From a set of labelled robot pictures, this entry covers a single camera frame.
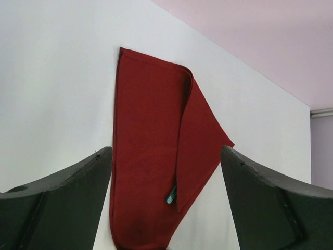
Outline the right aluminium frame post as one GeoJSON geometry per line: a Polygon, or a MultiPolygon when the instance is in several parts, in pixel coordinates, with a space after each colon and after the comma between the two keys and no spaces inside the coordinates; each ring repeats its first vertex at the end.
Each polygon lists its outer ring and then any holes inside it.
{"type": "Polygon", "coordinates": [[[328,108],[328,109],[319,109],[319,110],[313,110],[310,112],[310,117],[311,118],[317,118],[317,117],[325,117],[325,116],[332,116],[333,114],[333,109],[328,108]]]}

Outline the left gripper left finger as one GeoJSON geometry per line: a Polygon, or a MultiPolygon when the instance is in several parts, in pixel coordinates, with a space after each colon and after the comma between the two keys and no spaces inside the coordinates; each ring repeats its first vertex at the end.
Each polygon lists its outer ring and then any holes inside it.
{"type": "Polygon", "coordinates": [[[1,193],[1,249],[92,249],[112,173],[112,148],[1,193]]]}

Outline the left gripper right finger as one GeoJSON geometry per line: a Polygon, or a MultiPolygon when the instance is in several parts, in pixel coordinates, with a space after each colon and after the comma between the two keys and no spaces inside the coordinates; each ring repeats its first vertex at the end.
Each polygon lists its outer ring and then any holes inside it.
{"type": "Polygon", "coordinates": [[[229,146],[221,150],[221,166],[240,249],[332,249],[332,190],[229,146]]]}

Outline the red cloth napkin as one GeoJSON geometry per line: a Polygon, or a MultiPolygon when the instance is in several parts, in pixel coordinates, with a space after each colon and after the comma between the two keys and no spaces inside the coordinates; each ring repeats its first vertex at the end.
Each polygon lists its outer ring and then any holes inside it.
{"type": "Polygon", "coordinates": [[[117,249],[167,249],[220,150],[234,143],[184,66],[120,48],[114,100],[113,242],[117,249]]]}

